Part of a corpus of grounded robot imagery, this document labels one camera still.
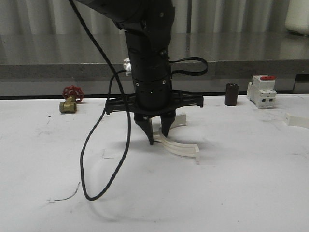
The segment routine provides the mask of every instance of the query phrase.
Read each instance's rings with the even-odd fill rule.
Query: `white tabletop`
[[[133,123],[127,158],[94,202],[81,186],[54,200],[75,192],[80,151],[105,100],[85,99],[71,115],[59,112],[60,101],[0,101],[1,232],[309,230],[309,129],[283,122],[286,112],[309,116],[309,95],[278,95],[265,110],[245,96],[235,107],[218,96],[179,109],[187,126],[169,137],[198,143],[199,165],[150,146]],[[106,116],[84,157],[91,195],[109,180],[125,141],[126,114]]]

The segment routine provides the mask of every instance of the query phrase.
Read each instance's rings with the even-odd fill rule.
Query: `gate valve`
[[[76,103],[83,100],[84,93],[80,87],[68,86],[64,88],[62,96],[66,101],[59,104],[60,112],[75,113],[77,110]]]

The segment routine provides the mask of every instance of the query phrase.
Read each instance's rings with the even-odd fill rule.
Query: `red valve handle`
[[[79,98],[78,100],[76,100],[76,102],[81,102],[83,100],[84,97],[84,93],[82,91],[82,88],[80,87],[76,87],[76,86],[67,86],[64,88],[63,92],[62,92],[62,96],[66,99],[69,97],[69,95],[74,95],[77,98]]]

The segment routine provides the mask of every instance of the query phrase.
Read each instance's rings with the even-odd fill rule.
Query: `metal wall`
[[[173,0],[174,33],[285,31],[290,0]],[[104,16],[77,3],[94,34],[117,34]],[[67,0],[0,0],[0,34],[84,33]]]

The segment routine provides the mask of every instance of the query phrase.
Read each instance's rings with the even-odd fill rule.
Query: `white circuit breaker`
[[[247,98],[251,100],[257,108],[273,108],[276,94],[274,91],[274,76],[253,76],[252,82],[248,84]]]

